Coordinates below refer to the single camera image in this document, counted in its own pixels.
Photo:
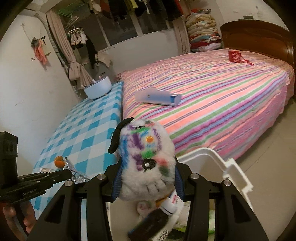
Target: orange eye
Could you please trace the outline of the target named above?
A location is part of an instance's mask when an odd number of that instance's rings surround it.
[[[148,143],[153,142],[153,137],[146,137],[146,141],[147,141]]]

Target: clothes hanger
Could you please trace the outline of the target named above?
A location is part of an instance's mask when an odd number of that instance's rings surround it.
[[[73,27],[74,29],[70,30],[70,31],[68,32],[68,34],[78,33],[78,32],[80,32],[81,30],[83,30],[83,28],[75,28],[74,25],[73,25],[72,27]]]
[[[78,19],[79,19],[78,16],[75,16],[75,17],[71,18],[71,19],[68,21],[65,30],[67,30],[67,29],[68,29],[73,23],[75,23]]]

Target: white wall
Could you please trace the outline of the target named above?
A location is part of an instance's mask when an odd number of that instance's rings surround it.
[[[46,36],[52,52],[45,68],[30,60],[35,55],[22,23],[30,38]],[[53,131],[77,103],[40,20],[17,16],[0,42],[0,131],[18,137],[19,175],[31,173]]]
[[[112,57],[116,74],[178,55],[173,30],[164,30],[125,40],[105,51]]]
[[[216,2],[226,23],[245,15],[252,15],[256,20],[274,23],[287,29],[278,14],[263,0],[216,0]]]
[[[211,9],[219,28],[224,23],[252,15],[256,20],[274,23],[287,29],[278,14],[263,0],[189,0],[189,4],[191,9]]]

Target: floor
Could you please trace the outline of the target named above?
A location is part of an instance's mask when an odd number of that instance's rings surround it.
[[[253,184],[254,212],[269,240],[275,241],[296,211],[296,103],[236,160]]]

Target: aluminum foil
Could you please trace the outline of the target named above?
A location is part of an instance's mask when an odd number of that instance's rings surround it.
[[[65,157],[64,162],[66,163],[63,170],[64,169],[69,169],[72,172],[72,177],[69,180],[72,180],[75,184],[77,183],[85,183],[88,182],[90,179],[87,175],[85,175],[84,173],[78,171],[74,165],[72,164],[72,162]]]

